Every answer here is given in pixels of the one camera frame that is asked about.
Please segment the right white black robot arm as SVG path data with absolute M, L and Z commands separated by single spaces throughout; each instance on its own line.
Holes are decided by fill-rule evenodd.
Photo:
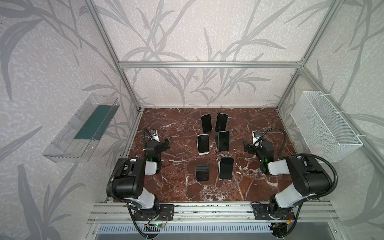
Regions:
M 292 218 L 294 207 L 330 194 L 338 184 L 335 168 L 319 156 L 296 154 L 274 160 L 274 147 L 269 141 L 244 144 L 244 151 L 256 155 L 263 174 L 289 175 L 292 180 L 283 191 L 272 195 L 268 204 L 251 203 L 256 220 Z

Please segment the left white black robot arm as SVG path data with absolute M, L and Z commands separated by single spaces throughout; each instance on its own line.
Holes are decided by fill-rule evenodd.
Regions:
M 145 187 L 145 176 L 159 174 L 162 167 L 162 152 L 170 148 L 169 140 L 163 143 L 150 140 L 145 144 L 143 158 L 118 159 L 107 184 L 107 196 L 126 203 L 131 212 L 152 219 L 160 214 L 158 197 Z

